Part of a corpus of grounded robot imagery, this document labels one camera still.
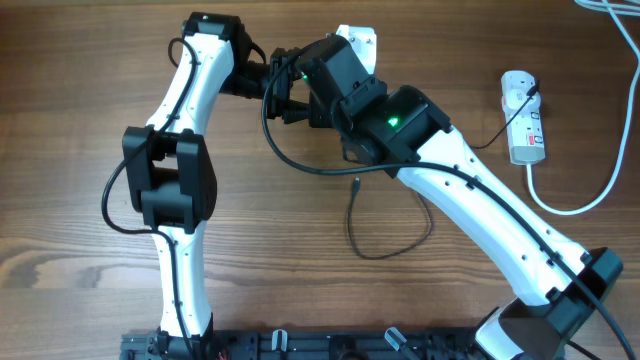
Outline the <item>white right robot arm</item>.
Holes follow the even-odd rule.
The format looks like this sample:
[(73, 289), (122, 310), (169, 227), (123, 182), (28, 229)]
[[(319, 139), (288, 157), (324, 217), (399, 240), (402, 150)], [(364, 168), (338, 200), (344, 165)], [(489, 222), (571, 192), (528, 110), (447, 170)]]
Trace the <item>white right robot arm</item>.
[(382, 170), (440, 208), (494, 262), (514, 299), (475, 334), (492, 359), (553, 359), (622, 272), (608, 248), (587, 250), (552, 228), (474, 154), (425, 94), (388, 91), (353, 47), (333, 35), (296, 60), (317, 111), (353, 154), (356, 173)]

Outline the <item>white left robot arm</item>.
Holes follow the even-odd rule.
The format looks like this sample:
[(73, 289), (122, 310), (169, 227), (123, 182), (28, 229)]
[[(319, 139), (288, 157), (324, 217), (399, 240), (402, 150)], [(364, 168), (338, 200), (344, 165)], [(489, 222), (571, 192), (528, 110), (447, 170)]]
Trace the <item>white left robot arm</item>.
[(262, 50), (236, 16), (194, 12), (169, 43), (176, 68), (161, 105), (142, 127), (122, 138), (124, 173), (141, 233), (152, 237), (159, 257), (163, 313), (148, 357), (218, 359), (213, 314), (204, 280), (204, 232), (217, 201), (217, 178), (206, 146), (218, 95), (261, 98), (293, 50)]

